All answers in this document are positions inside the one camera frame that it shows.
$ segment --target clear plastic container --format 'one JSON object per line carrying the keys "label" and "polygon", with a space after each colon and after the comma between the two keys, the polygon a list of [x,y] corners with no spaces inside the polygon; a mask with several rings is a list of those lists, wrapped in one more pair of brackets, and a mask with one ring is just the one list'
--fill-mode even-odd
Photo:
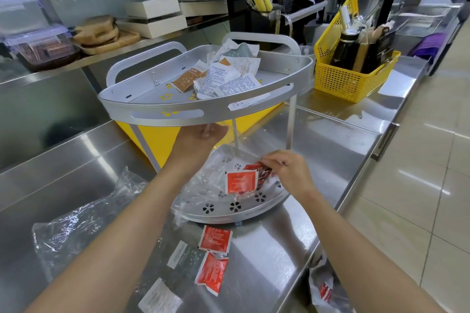
{"label": "clear plastic container", "polygon": [[66,65],[78,56],[71,34],[63,25],[6,37],[5,45],[31,71],[42,71]]}
{"label": "clear plastic container", "polygon": [[0,36],[48,27],[39,0],[0,0]]}

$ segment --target left forearm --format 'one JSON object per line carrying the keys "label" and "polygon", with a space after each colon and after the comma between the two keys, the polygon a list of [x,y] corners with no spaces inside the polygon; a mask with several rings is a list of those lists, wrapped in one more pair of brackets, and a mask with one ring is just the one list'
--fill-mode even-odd
{"label": "left forearm", "polygon": [[173,199],[187,180],[177,168],[164,167],[27,312],[124,310],[161,234]]}

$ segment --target yellow sponge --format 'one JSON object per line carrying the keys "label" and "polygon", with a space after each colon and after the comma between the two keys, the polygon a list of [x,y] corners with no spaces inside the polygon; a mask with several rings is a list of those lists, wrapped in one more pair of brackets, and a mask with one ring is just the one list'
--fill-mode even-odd
{"label": "yellow sponge", "polygon": [[273,4],[271,0],[253,0],[255,2],[256,8],[258,11],[271,11],[273,9]]}

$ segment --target purple towel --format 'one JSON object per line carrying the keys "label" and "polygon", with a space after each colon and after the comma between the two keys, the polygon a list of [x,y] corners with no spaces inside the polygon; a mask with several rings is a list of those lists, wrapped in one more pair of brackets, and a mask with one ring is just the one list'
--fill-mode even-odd
{"label": "purple towel", "polygon": [[409,51],[408,56],[418,56],[429,60],[430,64],[433,64],[446,36],[444,33],[436,33],[423,37],[420,43]]}

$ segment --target right forearm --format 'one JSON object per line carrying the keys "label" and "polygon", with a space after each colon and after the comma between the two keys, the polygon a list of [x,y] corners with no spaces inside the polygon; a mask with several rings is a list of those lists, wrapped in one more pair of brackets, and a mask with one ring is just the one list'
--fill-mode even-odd
{"label": "right forearm", "polygon": [[302,206],[358,312],[443,312],[395,263],[312,190]]}

